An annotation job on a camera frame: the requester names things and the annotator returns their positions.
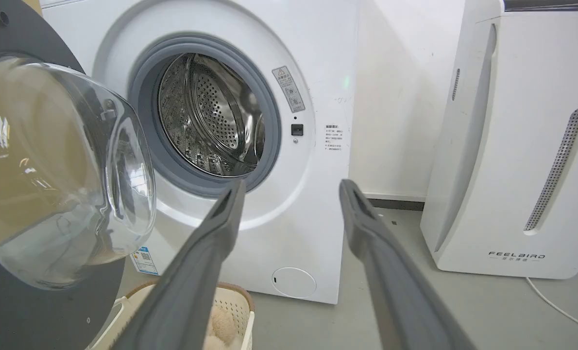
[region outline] white wall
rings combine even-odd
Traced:
[[[350,177],[369,198],[424,201],[464,0],[363,0]]]

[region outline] air vent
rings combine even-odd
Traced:
[[[458,92],[459,83],[459,68],[457,73],[455,73],[455,84],[453,84],[453,93],[451,94],[451,101],[455,101],[455,94]]]
[[[561,178],[572,147],[574,146],[574,141],[576,141],[576,135],[578,135],[578,109],[569,117],[565,135],[563,135],[561,146],[553,162],[553,168],[550,169],[550,173],[540,194],[540,199],[537,200],[535,208],[528,218],[527,224],[524,226],[524,231],[533,230],[542,218],[550,198],[553,196],[553,193],[555,193],[556,186]]]

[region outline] white washing machine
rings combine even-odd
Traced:
[[[357,0],[42,1],[85,72],[140,115],[158,214],[132,255],[161,275],[216,197],[247,185],[220,280],[336,303]]]

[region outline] power cord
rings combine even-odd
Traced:
[[[540,292],[540,290],[537,289],[537,287],[535,286],[535,284],[533,284],[533,282],[531,281],[531,279],[529,279],[529,277],[525,277],[525,279],[527,279],[527,282],[529,283],[529,285],[531,286],[531,288],[533,288],[533,290],[537,293],[537,295],[540,296],[540,298],[543,301],[546,301],[546,304],[549,304],[550,306],[552,306],[556,311],[560,312],[561,314],[563,314],[563,316],[567,317],[568,319],[571,319],[572,321],[576,322],[578,324],[578,319],[575,319],[573,316],[571,316],[569,313],[561,310],[558,306],[556,306],[555,304],[553,304],[552,301],[548,300],[547,297],[544,297],[544,294],[542,294]]]

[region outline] beige plastic basket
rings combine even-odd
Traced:
[[[105,328],[96,343],[88,347],[88,350],[109,350],[114,340],[134,316],[134,313],[154,286],[155,282],[143,284],[124,297],[116,299],[113,308],[120,306],[118,314]],[[252,350],[254,303],[250,294],[239,286],[219,283],[214,296],[214,304],[233,315],[233,320],[238,326],[238,335],[244,338],[240,350]]]

